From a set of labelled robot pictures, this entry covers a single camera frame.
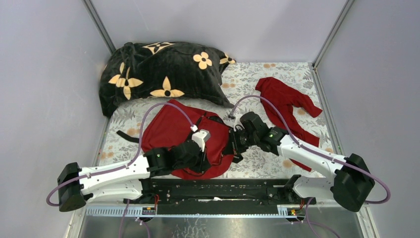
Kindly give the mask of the red cloth garment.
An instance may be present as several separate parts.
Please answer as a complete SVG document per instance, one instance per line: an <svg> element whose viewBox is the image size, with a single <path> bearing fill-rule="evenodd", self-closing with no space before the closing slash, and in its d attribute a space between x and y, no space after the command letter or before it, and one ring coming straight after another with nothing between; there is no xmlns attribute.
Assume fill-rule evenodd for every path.
<svg viewBox="0 0 420 238"><path fill-rule="evenodd" d="M260 92L260 96L276 107L295 137L313 146L319 146L319 138L305 131L293 115L294 108L303 108L313 118L322 113L322 109L315 106L308 95L273 77L259 79L255 89Z"/></svg>

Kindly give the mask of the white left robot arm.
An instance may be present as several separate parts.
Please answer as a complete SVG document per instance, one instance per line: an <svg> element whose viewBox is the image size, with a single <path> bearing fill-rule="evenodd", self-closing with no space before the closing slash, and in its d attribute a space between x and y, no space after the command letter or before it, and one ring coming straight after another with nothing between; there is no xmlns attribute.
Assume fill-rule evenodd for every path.
<svg viewBox="0 0 420 238"><path fill-rule="evenodd" d="M154 191L142 185L145 179L165 176L203 163L210 132L194 132L189 139L172 148L153 148L133 160L107 166L79 167L67 164L57 178L60 212L77 210L93 201L118 199L152 201Z"/></svg>

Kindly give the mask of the black floral blanket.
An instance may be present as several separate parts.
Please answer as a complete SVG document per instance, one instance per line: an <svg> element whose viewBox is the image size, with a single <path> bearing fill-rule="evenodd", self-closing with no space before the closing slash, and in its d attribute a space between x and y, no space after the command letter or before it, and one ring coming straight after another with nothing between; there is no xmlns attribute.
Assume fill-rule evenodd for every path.
<svg viewBox="0 0 420 238"><path fill-rule="evenodd" d="M227 53L190 42L127 42L112 53L101 74L99 100L110 118L122 103L149 97L204 99L232 108L221 86L235 64Z"/></svg>

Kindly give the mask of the red student backpack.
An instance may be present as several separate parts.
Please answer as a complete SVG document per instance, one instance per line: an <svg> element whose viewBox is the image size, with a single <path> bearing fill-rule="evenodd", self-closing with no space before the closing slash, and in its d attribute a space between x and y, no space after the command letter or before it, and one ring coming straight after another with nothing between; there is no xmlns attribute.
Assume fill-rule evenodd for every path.
<svg viewBox="0 0 420 238"><path fill-rule="evenodd" d="M141 142L143 151L148 152L153 148L172 148L191 138L190 123L209 131L205 160L194 168L172 172L172 175L184 180L218 177L225 173L232 163L237 164L243 160L243 156L234 154L229 141L229 132L233 128L226 125L218 114L188 107L176 100L169 102L170 105L163 106L150 122L142 139L129 136L121 130L117 131L117 134L127 141Z"/></svg>

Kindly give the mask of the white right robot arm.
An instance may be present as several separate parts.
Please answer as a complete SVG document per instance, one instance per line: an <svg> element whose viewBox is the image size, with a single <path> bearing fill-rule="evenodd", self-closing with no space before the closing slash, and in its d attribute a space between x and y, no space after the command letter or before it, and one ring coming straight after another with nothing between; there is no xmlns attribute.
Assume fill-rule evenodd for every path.
<svg viewBox="0 0 420 238"><path fill-rule="evenodd" d="M321 198L358 212L375 186L362 157L323 151L285 129L268 127L254 112L240 118L240 124L229 133L229 142L236 154L257 146L265 152L293 159L322 175L320 178L293 175L284 186L284 198L290 204L297 204L303 198Z"/></svg>

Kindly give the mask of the floral table mat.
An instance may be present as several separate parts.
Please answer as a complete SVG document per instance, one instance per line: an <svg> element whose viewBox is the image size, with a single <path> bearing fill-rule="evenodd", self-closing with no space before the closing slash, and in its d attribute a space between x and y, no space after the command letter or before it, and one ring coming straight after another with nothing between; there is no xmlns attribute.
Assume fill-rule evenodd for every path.
<svg viewBox="0 0 420 238"><path fill-rule="evenodd" d="M238 103L235 116L253 111L262 120L269 123L264 108L257 98L255 89L259 79L274 77L286 85L308 95L314 105L323 108L323 95L318 89L318 78L308 62L242 62L230 65L222 74L222 90L231 103ZM138 145L117 135L121 130L138 137L140 128L146 128L161 109L165 98L138 99L121 104L114 112L107 126L96 165L107 165L132 159ZM307 132L319 138L319 147L330 153L340 153L336 134L330 131L329 117L322 112L318 117L311 117L303 108L294 108L293 115L299 125ZM291 160L266 153L258 147L250 148L243 154L243 160L232 164L222 177L224 179L268 179L290 178L301 174L306 177L320 177L318 172L307 172Z"/></svg>

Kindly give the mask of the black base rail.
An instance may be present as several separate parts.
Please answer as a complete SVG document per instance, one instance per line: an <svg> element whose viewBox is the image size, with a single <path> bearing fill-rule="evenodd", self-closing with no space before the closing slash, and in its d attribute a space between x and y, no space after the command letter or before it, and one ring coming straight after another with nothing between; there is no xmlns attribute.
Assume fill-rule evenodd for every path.
<svg viewBox="0 0 420 238"><path fill-rule="evenodd" d="M143 179L143 195L130 205L151 204L159 215L268 215L278 205L302 210L316 200L301 198L287 179Z"/></svg>

